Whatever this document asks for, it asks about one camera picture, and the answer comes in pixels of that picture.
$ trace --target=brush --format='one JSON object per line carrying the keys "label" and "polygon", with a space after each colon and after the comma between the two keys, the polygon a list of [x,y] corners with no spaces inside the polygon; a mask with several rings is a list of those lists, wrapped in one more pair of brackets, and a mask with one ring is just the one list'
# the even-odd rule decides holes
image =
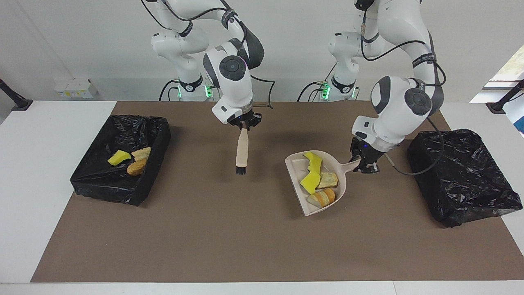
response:
{"label": "brush", "polygon": [[236,174],[238,175],[246,174],[248,150],[249,137],[247,136],[247,129],[242,128],[236,148]]}

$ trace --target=yellow sponge piece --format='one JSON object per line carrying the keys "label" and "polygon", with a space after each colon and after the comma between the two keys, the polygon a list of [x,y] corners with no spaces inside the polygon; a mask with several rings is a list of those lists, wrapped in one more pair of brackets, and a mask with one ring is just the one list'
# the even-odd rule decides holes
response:
{"label": "yellow sponge piece", "polygon": [[107,160],[109,162],[109,164],[113,165],[113,166],[116,166],[118,164],[120,164],[121,162],[125,161],[125,160],[129,160],[131,159],[131,155],[127,152],[124,152],[124,151],[121,151],[121,150],[118,150],[116,151],[116,153],[109,159]]}
{"label": "yellow sponge piece", "polygon": [[302,181],[300,182],[300,185],[302,185],[306,191],[310,195],[315,193],[316,187],[320,183],[320,174],[316,172],[310,172]]}
{"label": "yellow sponge piece", "polygon": [[304,153],[304,156],[309,159],[308,170],[320,174],[320,167],[322,166],[322,158],[315,155],[313,152]]}

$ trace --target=blue object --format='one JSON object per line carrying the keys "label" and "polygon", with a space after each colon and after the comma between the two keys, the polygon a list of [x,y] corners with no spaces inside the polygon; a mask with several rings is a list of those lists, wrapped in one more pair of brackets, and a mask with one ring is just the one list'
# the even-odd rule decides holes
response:
{"label": "blue object", "polygon": [[520,118],[514,125],[518,131],[524,133],[524,117]]}

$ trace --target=round black joint cap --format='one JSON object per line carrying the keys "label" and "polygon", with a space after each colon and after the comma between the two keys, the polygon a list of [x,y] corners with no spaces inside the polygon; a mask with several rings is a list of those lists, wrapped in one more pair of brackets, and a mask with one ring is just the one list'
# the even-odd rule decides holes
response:
{"label": "round black joint cap", "polygon": [[220,62],[219,69],[225,78],[240,81],[246,73],[246,63],[238,56],[226,56]]}
{"label": "round black joint cap", "polygon": [[408,107],[415,115],[425,115],[431,108],[433,104],[429,96],[422,90],[417,88],[411,88],[406,91],[405,100]]}

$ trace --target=black metal stand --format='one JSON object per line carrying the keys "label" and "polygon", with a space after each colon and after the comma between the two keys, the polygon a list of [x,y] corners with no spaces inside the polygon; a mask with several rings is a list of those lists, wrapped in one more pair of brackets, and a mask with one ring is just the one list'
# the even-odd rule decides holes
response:
{"label": "black metal stand", "polygon": [[486,105],[493,114],[506,114],[503,110],[504,105],[522,90],[524,90],[524,80],[520,81],[515,87],[513,87],[513,89],[501,98],[501,100],[497,102],[488,102]]}
{"label": "black metal stand", "polygon": [[32,104],[33,100],[25,99],[23,96],[11,89],[2,79],[0,79],[0,89],[2,89],[7,96],[9,96],[16,104],[12,111],[25,111]]}

